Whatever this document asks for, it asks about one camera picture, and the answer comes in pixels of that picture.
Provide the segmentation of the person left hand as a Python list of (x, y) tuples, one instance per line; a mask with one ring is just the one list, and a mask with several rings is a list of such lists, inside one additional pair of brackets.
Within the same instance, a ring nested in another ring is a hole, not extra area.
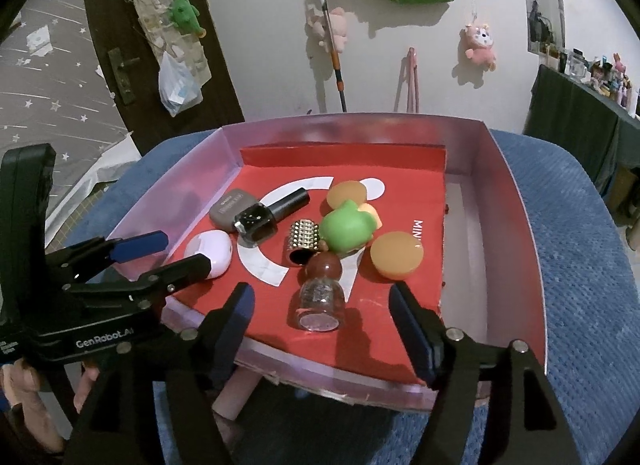
[(65, 440), (56, 429), (52, 416), (40, 398), (42, 379), (23, 359), (1, 367), (1, 391), (13, 413), (17, 428), (48, 453), (64, 450)]

